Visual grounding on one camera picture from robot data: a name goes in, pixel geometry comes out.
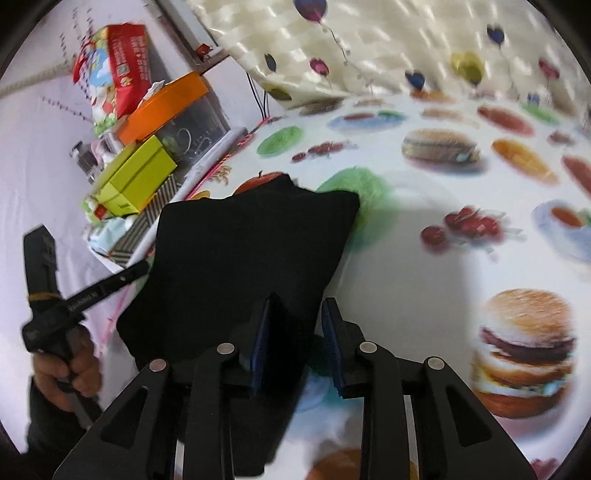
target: black towel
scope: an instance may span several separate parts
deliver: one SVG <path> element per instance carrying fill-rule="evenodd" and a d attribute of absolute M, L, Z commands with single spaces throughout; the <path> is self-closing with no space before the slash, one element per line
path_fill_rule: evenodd
<path fill-rule="evenodd" d="M 194 359 L 229 341 L 271 293 L 284 307 L 294 362 L 305 361 L 358 209 L 354 193 L 314 193 L 286 175 L 223 200 L 168 205 L 150 277 L 117 327 L 138 368 L 156 357 Z M 230 409 L 236 474 L 260 475 L 293 405 L 278 411 L 241 400 Z"/>

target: striped box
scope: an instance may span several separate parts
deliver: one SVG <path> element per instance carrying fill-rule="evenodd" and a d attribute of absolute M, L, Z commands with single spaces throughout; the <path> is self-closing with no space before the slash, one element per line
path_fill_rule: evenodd
<path fill-rule="evenodd" d="M 109 258 L 113 262 L 121 267 L 127 265 L 141 239 L 158 219 L 162 209 L 173 199 L 179 187 L 174 175 L 170 175 L 156 191 L 148 206 L 138 215 L 129 231 L 119 239 L 109 253 Z"/>

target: black cable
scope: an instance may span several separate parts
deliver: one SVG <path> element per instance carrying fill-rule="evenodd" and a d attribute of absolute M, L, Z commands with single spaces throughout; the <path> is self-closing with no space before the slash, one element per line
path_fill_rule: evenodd
<path fill-rule="evenodd" d="M 256 105 L 259 107 L 259 111 L 261 113 L 261 117 L 264 120 L 265 119 L 265 112 L 264 112 L 264 110 L 262 108 L 262 105 L 261 105 L 261 99 L 260 99 L 260 97 L 258 96 L 258 94 L 256 92 L 255 86 L 252 83 L 252 78 L 248 74 L 248 72 L 246 73 L 246 77 L 248 78 L 248 83 L 251 86 L 252 96 L 255 98 Z"/>
<path fill-rule="evenodd" d="M 265 112 L 265 118 L 271 116 L 271 110 L 269 108 L 269 94 L 265 91 L 265 95 L 262 97 L 262 109 Z"/>

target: sleeve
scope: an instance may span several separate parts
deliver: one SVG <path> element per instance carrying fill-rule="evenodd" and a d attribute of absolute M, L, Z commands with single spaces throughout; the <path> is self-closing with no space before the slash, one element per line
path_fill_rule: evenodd
<path fill-rule="evenodd" d="M 73 413 L 60 410 L 45 399 L 31 379 L 31 424 L 27 433 L 26 463 L 43 480 L 51 480 L 57 467 L 86 431 Z"/>

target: metal screw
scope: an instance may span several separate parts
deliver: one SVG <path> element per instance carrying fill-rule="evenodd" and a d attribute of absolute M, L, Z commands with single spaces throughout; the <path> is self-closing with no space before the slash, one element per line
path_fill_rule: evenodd
<path fill-rule="evenodd" d="M 438 356 L 432 356 L 428 361 L 427 365 L 430 366 L 434 370 L 442 370 L 445 367 L 445 362 L 441 360 Z"/>
<path fill-rule="evenodd" d="M 234 351 L 234 346 L 231 343 L 220 343 L 217 346 L 217 352 L 221 355 L 229 355 Z"/>
<path fill-rule="evenodd" d="M 375 353 L 378 351 L 378 346 L 372 342 L 363 342 L 359 345 L 359 350 L 363 353 Z"/>
<path fill-rule="evenodd" d="M 161 372 L 166 368 L 166 360 L 162 360 L 161 358 L 157 358 L 156 360 L 152 360 L 150 362 L 150 370 L 152 372 Z"/>

